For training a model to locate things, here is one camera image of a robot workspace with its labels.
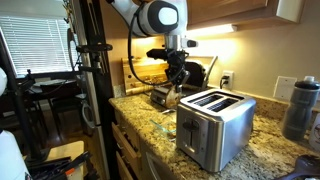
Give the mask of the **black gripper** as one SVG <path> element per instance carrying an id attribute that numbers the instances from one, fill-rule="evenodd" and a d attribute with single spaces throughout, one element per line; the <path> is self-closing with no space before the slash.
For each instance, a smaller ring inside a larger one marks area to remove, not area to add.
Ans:
<path id="1" fill-rule="evenodd" d="M 189 54 L 182 50 L 177 51 L 170 49 L 168 51 L 167 63 L 169 64 L 168 68 L 165 70 L 167 79 L 173 84 L 171 92 L 176 94 L 177 92 L 183 92 L 183 83 L 188 79 L 190 73 L 185 69 L 186 58 Z"/>

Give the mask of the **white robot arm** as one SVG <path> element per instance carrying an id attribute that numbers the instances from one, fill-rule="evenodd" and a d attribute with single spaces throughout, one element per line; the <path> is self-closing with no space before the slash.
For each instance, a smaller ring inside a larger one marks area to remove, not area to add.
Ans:
<path id="1" fill-rule="evenodd" d="M 190 73 L 185 69 L 186 58 L 189 53 L 186 48 L 197 47 L 198 42 L 186 37 L 188 24 L 187 0 L 140 0 L 136 4 L 133 0 L 106 0 L 126 21 L 128 33 L 128 62 L 134 77 L 141 83 L 151 86 L 161 86 L 171 83 L 175 92 L 182 91 L 182 85 L 187 81 Z M 165 45 L 163 49 L 151 49 L 147 56 L 162 59 L 169 66 L 165 70 L 167 80 L 160 83 L 146 82 L 140 79 L 133 66 L 132 36 L 151 37 L 163 35 Z"/>

